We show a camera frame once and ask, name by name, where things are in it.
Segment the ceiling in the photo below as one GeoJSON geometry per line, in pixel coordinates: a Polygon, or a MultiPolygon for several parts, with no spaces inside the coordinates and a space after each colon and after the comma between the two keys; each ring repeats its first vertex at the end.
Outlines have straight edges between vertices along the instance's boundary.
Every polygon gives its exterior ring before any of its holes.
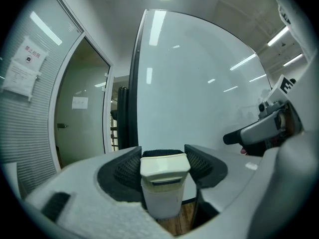
{"type": "Polygon", "coordinates": [[[276,0],[91,0],[101,21],[123,42],[134,42],[145,9],[167,9],[194,15],[223,27],[258,55],[267,73],[301,53],[287,32],[268,47],[267,42],[285,25],[276,0]]]}
{"type": "Polygon", "coordinates": [[[88,63],[91,66],[108,67],[107,63],[85,38],[80,42],[71,59],[88,63]]]}

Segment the white plastic panel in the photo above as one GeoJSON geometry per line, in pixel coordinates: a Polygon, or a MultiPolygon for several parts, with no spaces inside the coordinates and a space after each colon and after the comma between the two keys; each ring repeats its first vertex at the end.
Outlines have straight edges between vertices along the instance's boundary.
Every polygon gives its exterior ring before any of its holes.
{"type": "Polygon", "coordinates": [[[269,91],[257,55],[231,33],[193,16],[147,12],[137,95],[143,150],[224,148],[224,134],[258,120],[269,91]]]}

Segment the glass door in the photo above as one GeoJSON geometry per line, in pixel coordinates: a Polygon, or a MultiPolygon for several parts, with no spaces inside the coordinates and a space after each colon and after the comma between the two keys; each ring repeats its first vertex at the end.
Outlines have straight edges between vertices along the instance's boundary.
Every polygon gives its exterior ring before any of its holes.
{"type": "Polygon", "coordinates": [[[86,39],[74,52],[55,109],[55,142],[61,167],[104,154],[103,100],[110,66],[86,39]]]}

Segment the black handle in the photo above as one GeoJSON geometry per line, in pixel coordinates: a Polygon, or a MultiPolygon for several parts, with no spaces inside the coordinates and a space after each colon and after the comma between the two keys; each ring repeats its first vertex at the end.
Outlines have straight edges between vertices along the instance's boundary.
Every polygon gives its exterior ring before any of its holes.
{"type": "Polygon", "coordinates": [[[117,109],[117,131],[119,149],[129,147],[128,139],[128,93],[125,87],[119,87],[117,109]]]}
{"type": "Polygon", "coordinates": [[[66,128],[66,127],[68,127],[68,125],[66,125],[66,124],[64,124],[64,123],[58,123],[58,124],[57,124],[57,127],[58,127],[58,128],[66,128]]]}
{"type": "Polygon", "coordinates": [[[262,141],[250,145],[243,144],[240,137],[240,131],[242,129],[244,129],[244,127],[231,133],[225,134],[223,137],[224,143],[227,145],[239,143],[241,146],[244,147],[248,155],[262,157],[264,155],[264,152],[266,151],[265,142],[262,141]]]}

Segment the door handle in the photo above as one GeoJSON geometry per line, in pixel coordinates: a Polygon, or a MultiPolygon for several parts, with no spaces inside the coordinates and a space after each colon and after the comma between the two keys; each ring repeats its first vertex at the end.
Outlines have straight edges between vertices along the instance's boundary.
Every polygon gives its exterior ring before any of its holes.
{"type": "Polygon", "coordinates": [[[68,125],[66,125],[64,123],[58,123],[57,126],[58,126],[58,128],[66,128],[66,127],[68,127],[68,125]]]}

